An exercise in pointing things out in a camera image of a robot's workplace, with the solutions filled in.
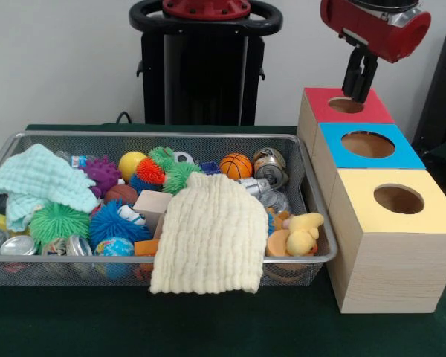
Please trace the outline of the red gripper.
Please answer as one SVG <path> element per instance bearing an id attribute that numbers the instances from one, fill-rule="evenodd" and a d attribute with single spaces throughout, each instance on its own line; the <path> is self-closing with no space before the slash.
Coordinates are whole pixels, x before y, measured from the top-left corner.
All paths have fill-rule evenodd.
<path id="1" fill-rule="evenodd" d="M 343 80 L 346 97 L 356 97 L 365 103 L 378 68 L 378 57 L 387 62 L 397 62 L 411 55 L 426 36 L 431 15 L 422 10 L 416 1 L 404 9 L 377 10 L 360 2 L 322 1 L 320 16 L 323 22 L 354 46 L 364 46 L 352 51 Z"/>

